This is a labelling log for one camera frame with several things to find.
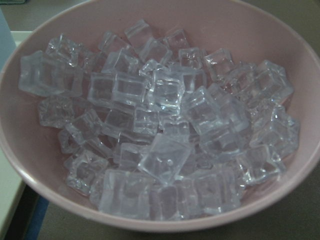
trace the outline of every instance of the blue edge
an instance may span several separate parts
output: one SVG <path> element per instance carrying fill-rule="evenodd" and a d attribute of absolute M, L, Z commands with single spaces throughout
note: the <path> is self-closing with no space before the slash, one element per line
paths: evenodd
<path fill-rule="evenodd" d="M 49 201 L 42 196 L 39 196 L 23 240 L 35 240 L 38 238 L 38 234 L 40 232 L 42 222 L 45 218 L 48 205 Z"/>

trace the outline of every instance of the bowl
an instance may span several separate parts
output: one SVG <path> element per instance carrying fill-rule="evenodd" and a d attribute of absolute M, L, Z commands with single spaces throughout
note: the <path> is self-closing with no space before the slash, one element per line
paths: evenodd
<path fill-rule="evenodd" d="M 51 38 L 65 33 L 75 42 L 95 49 L 103 33 L 121 37 L 124 29 L 144 19 L 160 35 L 186 31 L 192 46 L 214 52 L 229 49 L 233 59 L 260 63 L 268 59 L 285 67 L 295 93 L 287 112 L 301 124 L 299 148 L 284 159 L 287 171 L 251 188 L 242 206 L 227 213 L 184 221 L 146 221 L 98 212 L 87 197 L 65 184 L 65 157 L 57 130 L 39 124 L 39 97 L 18 89 L 20 58 L 45 50 Z M 62 12 L 38 27 L 11 55 L 1 72 L 0 139 L 8 160 L 23 180 L 50 202 L 107 225 L 146 232 L 182 232 L 230 223 L 252 215 L 297 187 L 320 158 L 320 59 L 289 26 L 241 1 L 228 0 L 92 0 Z"/>

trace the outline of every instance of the gray table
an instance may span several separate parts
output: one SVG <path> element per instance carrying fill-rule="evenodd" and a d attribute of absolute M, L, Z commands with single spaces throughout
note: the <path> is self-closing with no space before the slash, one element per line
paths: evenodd
<path fill-rule="evenodd" d="M 33 31 L 55 14 L 84 0 L 29 0 L 23 5 L 2 5 L 12 31 Z M 275 15 L 320 55 L 319 0 L 245 0 Z M 153 240 L 269 240 L 320 239 L 320 165 L 291 194 L 273 206 L 243 220 L 202 231 L 153 234 L 106 226 L 49 204 L 39 240 L 153 239 Z"/>

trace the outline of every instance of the clear ice cube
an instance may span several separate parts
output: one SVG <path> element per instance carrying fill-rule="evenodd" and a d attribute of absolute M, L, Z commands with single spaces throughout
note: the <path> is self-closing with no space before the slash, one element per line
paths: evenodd
<path fill-rule="evenodd" d="M 124 30 L 124 34 L 137 52 L 150 38 L 153 38 L 152 28 L 143 19 Z"/>
<path fill-rule="evenodd" d="M 142 104 L 146 87 L 147 81 L 144 77 L 117 72 L 112 89 L 112 100 L 133 106 Z"/>
<path fill-rule="evenodd" d="M 182 75 L 178 72 L 154 71 L 153 84 L 148 97 L 156 110 L 167 114 L 179 114 L 185 92 Z"/>
<path fill-rule="evenodd" d="M 40 125 L 61 129 L 75 116 L 72 100 L 62 95 L 49 96 L 38 104 Z"/>
<path fill-rule="evenodd" d="M 125 171 L 137 170 L 138 164 L 146 152 L 146 146 L 126 142 L 122 143 L 120 147 L 119 169 Z"/>
<path fill-rule="evenodd" d="M 189 155 L 189 157 L 186 159 L 185 163 L 183 164 L 178 176 L 176 177 L 176 180 L 180 177 L 186 177 L 192 173 L 194 173 L 198 169 L 196 158 L 193 152 Z"/>
<path fill-rule="evenodd" d="M 109 159 L 113 154 L 112 150 L 106 146 L 106 144 L 101 140 L 100 136 L 96 136 L 87 140 L 84 144 L 84 147 L 106 159 Z"/>
<path fill-rule="evenodd" d="M 177 190 L 177 208 L 182 220 L 199 218 L 203 210 L 194 181 L 188 177 L 174 182 Z"/>
<path fill-rule="evenodd" d="M 203 52 L 198 47 L 179 50 L 179 61 L 181 66 L 201 69 Z"/>
<path fill-rule="evenodd" d="M 192 124 L 199 135 L 223 124 L 219 106 L 203 86 L 183 97 L 181 114 Z"/>
<path fill-rule="evenodd" d="M 180 72 L 182 74 L 185 87 L 184 94 L 193 93 L 199 87 L 207 87 L 207 75 L 203 69 L 194 69 L 189 66 L 180 66 L 173 64 L 169 66 L 170 71 Z"/>
<path fill-rule="evenodd" d="M 150 38 L 139 52 L 140 59 L 145 63 L 150 59 L 165 65 L 172 57 L 172 51 L 161 42 Z"/>
<path fill-rule="evenodd" d="M 141 65 L 142 63 L 138 58 L 122 48 L 119 51 L 109 53 L 101 72 L 105 73 L 109 72 L 110 69 L 115 69 L 118 72 L 138 75 Z"/>
<path fill-rule="evenodd" d="M 148 60 L 140 69 L 139 69 L 139 75 L 142 77 L 145 77 L 145 79 L 147 80 L 147 89 L 151 88 L 152 82 L 153 82 L 153 73 L 154 71 L 168 71 L 169 69 L 158 63 L 156 60 L 154 59 L 150 59 Z"/>
<path fill-rule="evenodd" d="M 45 52 L 49 56 L 59 59 L 69 64 L 71 67 L 75 67 L 78 65 L 80 50 L 81 48 L 78 43 L 67 38 L 64 34 L 61 34 L 60 37 L 50 40 Z"/>
<path fill-rule="evenodd" d="M 189 122 L 180 115 L 163 119 L 163 134 L 182 143 L 189 142 Z"/>
<path fill-rule="evenodd" d="M 105 172 L 100 171 L 94 178 L 91 188 L 90 188 L 90 202 L 95 205 L 97 208 L 99 207 L 102 193 L 104 190 L 104 180 L 105 180 Z"/>
<path fill-rule="evenodd" d="M 257 66 L 256 73 L 256 82 L 260 86 L 261 93 L 266 98 L 271 98 L 273 102 L 281 104 L 294 92 L 282 66 L 264 60 Z"/>
<path fill-rule="evenodd" d="M 134 112 L 131 108 L 114 104 L 104 121 L 102 132 L 105 135 L 118 139 L 123 130 L 133 128 Z"/>
<path fill-rule="evenodd" d="M 248 148 L 235 159 L 243 181 L 249 186 L 261 184 L 286 169 L 278 157 L 274 158 L 267 145 Z"/>
<path fill-rule="evenodd" d="M 60 142 L 61 152 L 63 154 L 73 154 L 80 147 L 80 145 L 66 129 L 62 129 L 58 133 L 58 139 Z"/>
<path fill-rule="evenodd" d="M 106 64 L 108 55 L 104 53 L 103 51 L 100 51 L 96 53 L 94 56 L 92 56 L 87 65 L 86 65 L 86 71 L 88 73 L 100 73 L 102 69 L 104 68 L 104 65 Z"/>
<path fill-rule="evenodd" d="M 231 53 L 227 49 L 221 48 L 205 56 L 204 59 L 212 81 L 219 86 L 223 86 L 225 83 L 224 76 L 235 66 Z"/>
<path fill-rule="evenodd" d="M 83 94 L 82 82 L 84 77 L 84 71 L 82 68 L 76 67 L 65 67 L 62 70 L 63 77 L 63 95 L 69 97 L 80 97 Z"/>
<path fill-rule="evenodd" d="M 183 29 L 179 29 L 174 33 L 166 36 L 164 38 L 164 42 L 169 47 L 169 49 L 173 53 L 173 58 L 177 59 L 179 57 L 180 49 L 189 49 L 190 45 L 187 41 L 187 37 L 185 31 Z"/>
<path fill-rule="evenodd" d="M 130 52 L 134 52 L 132 46 L 122 40 L 119 36 L 112 31 L 106 31 L 102 37 L 101 42 L 98 45 L 98 49 L 105 54 L 109 55 L 112 52 L 118 52 L 121 49 L 125 49 Z"/>
<path fill-rule="evenodd" d="M 255 80 L 254 63 L 240 62 L 225 77 L 223 89 L 233 95 L 241 92 Z"/>
<path fill-rule="evenodd" d="M 137 105 L 134 109 L 133 131 L 141 134 L 156 135 L 158 131 L 158 112 L 148 106 Z"/>
<path fill-rule="evenodd" d="M 220 108 L 222 118 L 230 121 L 234 130 L 243 136 L 251 135 L 251 116 L 246 106 L 229 93 L 222 100 L 224 101 Z"/>
<path fill-rule="evenodd" d="M 51 58 L 41 50 L 23 56 L 20 59 L 20 90 L 48 97 L 61 94 L 65 91 L 62 70 L 64 64 Z"/>
<path fill-rule="evenodd" d="M 102 126 L 103 123 L 96 111 L 90 109 L 72 122 L 66 124 L 65 129 L 79 145 L 82 145 L 86 141 L 97 137 L 101 133 Z"/>
<path fill-rule="evenodd" d="M 79 149 L 69 160 L 66 184 L 83 195 L 89 195 L 91 185 L 99 172 L 105 170 L 108 161 L 86 149 Z"/>
<path fill-rule="evenodd" d="M 220 214 L 240 206 L 236 191 L 234 172 L 226 168 L 221 171 L 201 170 L 194 173 L 194 186 L 199 205 L 204 213 Z"/>
<path fill-rule="evenodd" d="M 172 221 L 180 219 L 178 193 L 173 185 L 154 186 L 149 194 L 150 219 Z"/>
<path fill-rule="evenodd" d="M 276 105 L 269 121 L 254 130 L 250 146 L 266 144 L 284 158 L 298 148 L 299 129 L 300 123 L 286 113 L 285 107 Z"/>
<path fill-rule="evenodd" d="M 158 133 L 148 154 L 140 161 L 138 168 L 162 184 L 172 183 L 191 153 L 191 147 Z"/>
<path fill-rule="evenodd" d="M 231 124 L 215 127 L 200 136 L 199 146 L 210 155 L 233 154 L 244 148 L 244 140 Z"/>
<path fill-rule="evenodd" d="M 154 180 L 139 172 L 108 169 L 99 211 L 131 219 L 149 219 L 149 190 Z"/>
<path fill-rule="evenodd" d="M 116 73 L 112 70 L 105 73 L 92 72 L 87 99 L 96 106 L 110 108 L 115 79 Z"/>
<path fill-rule="evenodd" d="M 250 112 L 252 128 L 254 130 L 261 129 L 267 122 L 270 121 L 270 117 L 275 107 L 275 103 L 270 99 L 263 99 L 256 107 L 248 108 Z"/>

